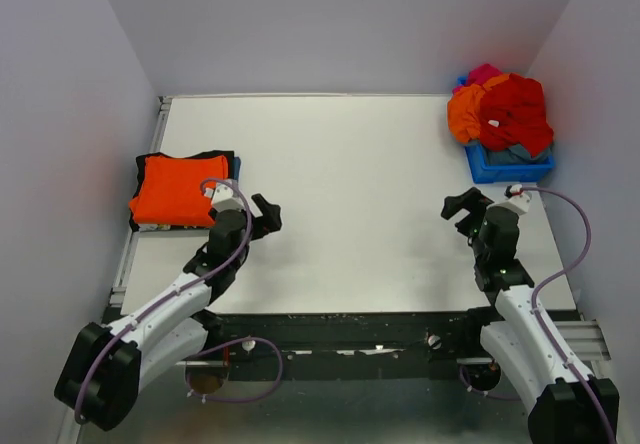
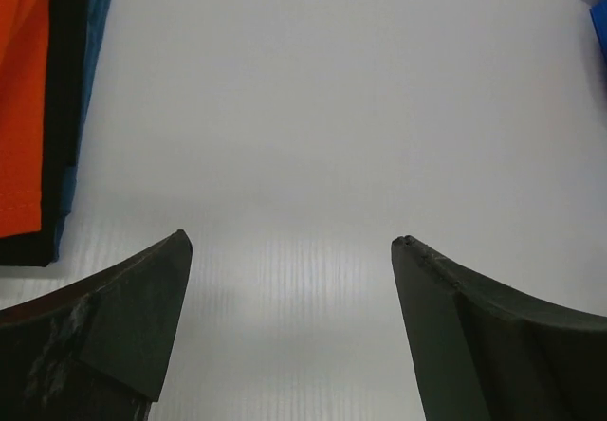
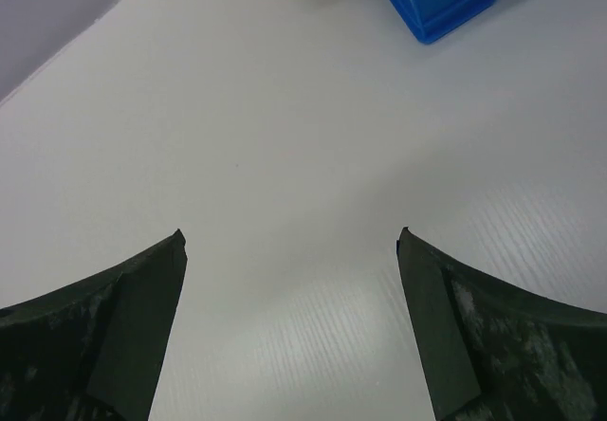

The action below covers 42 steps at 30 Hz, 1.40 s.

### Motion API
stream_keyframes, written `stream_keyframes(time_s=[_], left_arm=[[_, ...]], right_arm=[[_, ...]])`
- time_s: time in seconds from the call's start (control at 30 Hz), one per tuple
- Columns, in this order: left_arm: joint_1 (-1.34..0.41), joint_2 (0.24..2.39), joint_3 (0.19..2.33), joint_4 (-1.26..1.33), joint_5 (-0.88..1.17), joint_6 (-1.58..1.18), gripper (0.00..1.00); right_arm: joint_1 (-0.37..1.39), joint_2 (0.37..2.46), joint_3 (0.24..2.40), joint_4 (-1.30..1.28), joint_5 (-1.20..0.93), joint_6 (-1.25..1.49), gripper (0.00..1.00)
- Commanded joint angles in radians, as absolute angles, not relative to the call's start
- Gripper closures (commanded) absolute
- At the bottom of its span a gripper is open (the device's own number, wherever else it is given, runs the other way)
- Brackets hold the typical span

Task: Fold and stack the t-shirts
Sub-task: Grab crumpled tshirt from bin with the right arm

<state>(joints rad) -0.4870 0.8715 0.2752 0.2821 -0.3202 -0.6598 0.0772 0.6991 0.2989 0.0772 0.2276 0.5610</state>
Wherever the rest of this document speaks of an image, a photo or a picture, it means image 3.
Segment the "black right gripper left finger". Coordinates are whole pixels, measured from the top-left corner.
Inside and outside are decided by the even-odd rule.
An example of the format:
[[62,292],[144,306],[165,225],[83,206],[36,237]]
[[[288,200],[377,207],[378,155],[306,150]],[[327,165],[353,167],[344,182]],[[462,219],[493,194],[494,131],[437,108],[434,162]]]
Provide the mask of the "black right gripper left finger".
[[1,311],[4,420],[146,420],[185,279],[181,231]]

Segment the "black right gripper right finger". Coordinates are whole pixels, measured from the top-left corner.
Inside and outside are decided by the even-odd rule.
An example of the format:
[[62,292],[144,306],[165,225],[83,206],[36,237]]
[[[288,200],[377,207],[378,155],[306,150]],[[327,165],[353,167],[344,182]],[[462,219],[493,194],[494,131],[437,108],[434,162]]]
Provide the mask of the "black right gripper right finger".
[[605,314],[490,276],[408,229],[396,256],[435,419],[605,419]]

